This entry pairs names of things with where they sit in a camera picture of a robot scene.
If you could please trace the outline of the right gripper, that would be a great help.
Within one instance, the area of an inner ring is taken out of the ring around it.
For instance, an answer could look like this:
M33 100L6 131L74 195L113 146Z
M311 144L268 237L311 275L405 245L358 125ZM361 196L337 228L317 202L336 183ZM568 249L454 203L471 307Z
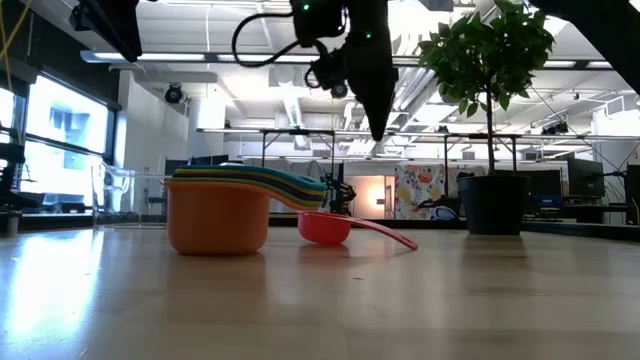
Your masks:
M342 49L349 86L374 141L384 137L395 98L388 0L290 0L297 40L322 52Z

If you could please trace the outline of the small red measuring cup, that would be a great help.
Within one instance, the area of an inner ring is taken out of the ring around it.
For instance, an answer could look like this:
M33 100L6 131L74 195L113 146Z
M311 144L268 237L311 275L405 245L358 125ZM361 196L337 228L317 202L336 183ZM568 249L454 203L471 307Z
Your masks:
M349 237L353 226L381 233L412 251L418 249L418 245L413 240L400 232L372 221L324 212L304 211L298 213L297 227L300 235L318 245L341 245Z

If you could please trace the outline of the large orange measuring cup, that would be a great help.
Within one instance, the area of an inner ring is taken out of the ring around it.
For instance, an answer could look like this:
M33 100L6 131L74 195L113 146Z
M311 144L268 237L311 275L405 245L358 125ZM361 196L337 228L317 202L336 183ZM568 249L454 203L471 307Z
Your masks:
M315 211L320 202L296 202L261 186L220 182L167 184L168 239L183 255L227 256L257 252L267 241L270 201L295 211Z

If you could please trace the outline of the clear plastic basket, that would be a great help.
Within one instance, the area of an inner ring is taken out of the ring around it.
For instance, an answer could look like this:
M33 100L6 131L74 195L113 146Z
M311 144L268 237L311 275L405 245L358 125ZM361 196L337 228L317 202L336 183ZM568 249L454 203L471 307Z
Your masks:
M165 228L167 176L93 166L93 227Z

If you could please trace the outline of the floral patterned cloth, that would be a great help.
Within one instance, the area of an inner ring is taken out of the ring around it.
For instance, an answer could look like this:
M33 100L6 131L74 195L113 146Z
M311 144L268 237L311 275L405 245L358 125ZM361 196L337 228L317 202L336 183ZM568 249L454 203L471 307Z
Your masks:
M444 166L441 164L399 163L394 166L395 218L431 220L432 208L420 208L424 201L440 199L444 193Z

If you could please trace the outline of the small green potted tree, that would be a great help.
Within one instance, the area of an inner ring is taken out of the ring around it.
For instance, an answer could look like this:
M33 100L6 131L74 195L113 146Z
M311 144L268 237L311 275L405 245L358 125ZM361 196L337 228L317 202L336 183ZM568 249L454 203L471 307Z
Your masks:
M438 30L419 43L419 64L434 72L442 99L471 117L485 112L488 173L495 173L493 109L507 110L515 96L526 98L534 72L544 68L554 36L546 13L525 4L494 0L499 15L488 23L476 12Z

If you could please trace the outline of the black plant pot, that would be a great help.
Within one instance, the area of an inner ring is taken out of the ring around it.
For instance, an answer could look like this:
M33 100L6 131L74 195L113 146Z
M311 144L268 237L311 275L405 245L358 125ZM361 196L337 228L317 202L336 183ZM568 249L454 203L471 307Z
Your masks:
M473 235L519 235L530 180L526 176L474 176L457 180L468 230Z

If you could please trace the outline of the black computer monitor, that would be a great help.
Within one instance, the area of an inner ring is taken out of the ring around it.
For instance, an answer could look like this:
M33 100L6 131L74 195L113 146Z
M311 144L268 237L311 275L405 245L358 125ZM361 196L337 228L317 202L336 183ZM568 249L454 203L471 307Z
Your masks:
M570 196L587 198L605 196L602 163L573 158L567 161L567 166Z

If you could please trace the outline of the large bright window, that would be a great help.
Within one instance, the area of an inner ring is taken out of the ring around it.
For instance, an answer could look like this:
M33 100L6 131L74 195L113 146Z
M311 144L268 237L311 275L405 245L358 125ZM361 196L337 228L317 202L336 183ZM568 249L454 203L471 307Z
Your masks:
M91 206L92 171L107 156L112 122L107 106L38 76L29 87L20 190L42 194L58 212Z

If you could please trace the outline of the black equipment by window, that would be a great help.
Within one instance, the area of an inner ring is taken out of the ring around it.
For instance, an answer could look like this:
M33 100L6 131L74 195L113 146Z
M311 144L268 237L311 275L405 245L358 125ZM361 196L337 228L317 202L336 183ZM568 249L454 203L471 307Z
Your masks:
M38 208L39 203L33 199L18 195L11 191L18 165L25 163L25 148L14 143L0 143L0 160L7 164L0 167L0 208Z

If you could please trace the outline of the black aluminium table frame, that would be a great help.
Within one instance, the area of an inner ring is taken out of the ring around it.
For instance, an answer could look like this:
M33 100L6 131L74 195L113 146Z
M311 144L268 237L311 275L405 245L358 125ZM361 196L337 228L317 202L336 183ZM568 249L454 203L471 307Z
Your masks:
M386 226L400 232L404 229L464 229L468 228L467 223L461 220L373 220L372 222ZM298 213L293 217L269 219L269 228L272 226L297 227ZM612 240L625 240L640 243L640 226L610 226L602 224L584 223L554 223L554 222L522 222L521 232L541 232L550 234L560 234L569 236L596 237Z

